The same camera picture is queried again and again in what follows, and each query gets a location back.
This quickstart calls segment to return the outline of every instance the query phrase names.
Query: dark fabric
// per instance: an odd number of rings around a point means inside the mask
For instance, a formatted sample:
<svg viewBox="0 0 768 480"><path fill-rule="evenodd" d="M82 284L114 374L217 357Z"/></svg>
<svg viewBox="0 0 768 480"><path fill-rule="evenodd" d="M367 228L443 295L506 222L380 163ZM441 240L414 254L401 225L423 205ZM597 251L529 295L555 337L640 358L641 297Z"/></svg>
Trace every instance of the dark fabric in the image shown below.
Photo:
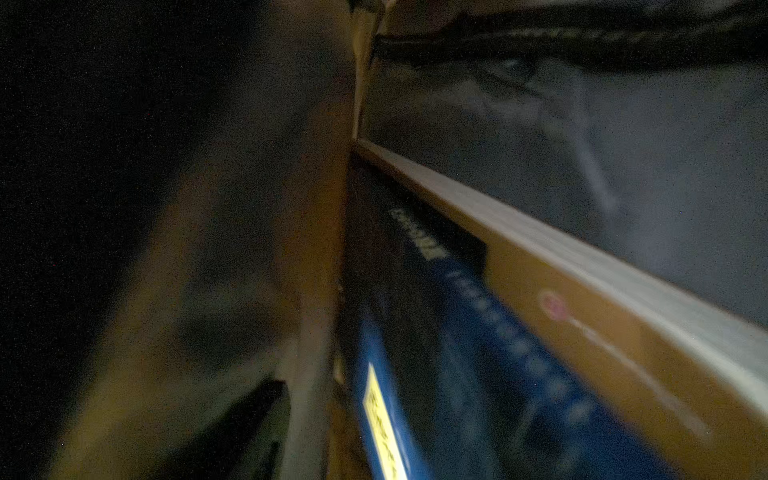
<svg viewBox="0 0 768 480"><path fill-rule="evenodd" d="M362 136L768 326L768 65L381 62Z"/></svg>

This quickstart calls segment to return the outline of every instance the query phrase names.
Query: dark wall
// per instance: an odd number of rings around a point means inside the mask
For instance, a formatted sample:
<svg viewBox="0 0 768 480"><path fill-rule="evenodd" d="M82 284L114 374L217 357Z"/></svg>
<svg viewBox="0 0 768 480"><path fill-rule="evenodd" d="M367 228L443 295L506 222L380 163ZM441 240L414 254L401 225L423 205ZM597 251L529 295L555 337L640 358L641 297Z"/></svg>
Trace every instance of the dark wall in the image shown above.
<svg viewBox="0 0 768 480"><path fill-rule="evenodd" d="M13 478L51 454L249 18L234 0L19 5L0 12L0 476Z"/></svg>

